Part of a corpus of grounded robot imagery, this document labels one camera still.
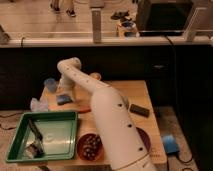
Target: person's leg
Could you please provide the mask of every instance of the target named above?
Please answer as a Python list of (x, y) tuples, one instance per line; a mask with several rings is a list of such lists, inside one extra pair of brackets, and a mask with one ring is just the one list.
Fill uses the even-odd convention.
[(71, 17), (75, 17), (75, 11), (74, 11), (74, 0), (68, 0), (68, 9), (67, 9), (67, 14)]
[(52, 0), (50, 7), (55, 11), (60, 11), (59, 9), (59, 0)]

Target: green tray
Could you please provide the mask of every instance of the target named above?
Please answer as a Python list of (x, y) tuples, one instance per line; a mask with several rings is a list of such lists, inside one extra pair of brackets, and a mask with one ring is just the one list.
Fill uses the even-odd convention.
[[(35, 122), (43, 135), (45, 152), (42, 157), (33, 159), (28, 158), (25, 154), (25, 148), (35, 139), (28, 125), (29, 118)], [(74, 111), (24, 113), (9, 147), (6, 162), (72, 159), (75, 155), (77, 118), (77, 113)]]

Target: blue object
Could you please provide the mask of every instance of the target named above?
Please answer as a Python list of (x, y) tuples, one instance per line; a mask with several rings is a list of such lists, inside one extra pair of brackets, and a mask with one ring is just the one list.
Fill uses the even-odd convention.
[(175, 154), (180, 151), (179, 146), (173, 135), (163, 136), (162, 141), (166, 154)]
[(72, 103), (73, 101), (71, 100), (69, 94), (61, 94), (56, 96), (56, 101), (58, 105), (63, 105), (66, 103)]

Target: floor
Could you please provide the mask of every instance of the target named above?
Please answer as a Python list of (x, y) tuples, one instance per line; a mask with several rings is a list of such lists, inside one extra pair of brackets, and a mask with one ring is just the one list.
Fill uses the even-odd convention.
[[(50, 8), (51, 0), (0, 0), (0, 24), (12, 38), (88, 37), (92, 33), (89, 0), (74, 0), (76, 17), (66, 14), (67, 1), (60, 1), (60, 12)], [(129, 11), (135, 16), (137, 5), (131, 0), (105, 0), (101, 10), (103, 36), (116, 36), (114, 12)]]
[[(180, 125), (177, 121), (175, 112), (171, 106), (155, 107), (157, 122), (162, 136), (173, 135), (180, 148), (180, 158), (187, 161), (191, 158), (191, 152), (186, 142), (186, 139), (182, 133)], [(3, 128), (16, 127), (21, 113), (24, 111), (0, 111), (0, 124)], [(11, 117), (2, 118), (2, 116), (13, 115)], [(5, 163), (5, 156), (14, 135), (14, 129), (3, 130), (0, 129), (0, 170), (1, 171), (40, 171), (37, 167), (18, 167), (16, 164)], [(182, 164), (174, 156), (168, 156), (168, 167), (169, 171), (198, 171), (194, 160), (189, 162), (187, 165)], [(81, 168), (78, 167), (49, 167), (51, 171), (109, 171), (109, 167), (93, 167), (93, 168)]]

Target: brown bowl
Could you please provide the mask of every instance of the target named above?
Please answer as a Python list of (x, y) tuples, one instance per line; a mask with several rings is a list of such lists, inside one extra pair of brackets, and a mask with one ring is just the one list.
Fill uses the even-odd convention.
[(82, 160), (97, 161), (103, 155), (100, 136), (89, 133), (83, 135), (77, 143), (77, 154)]

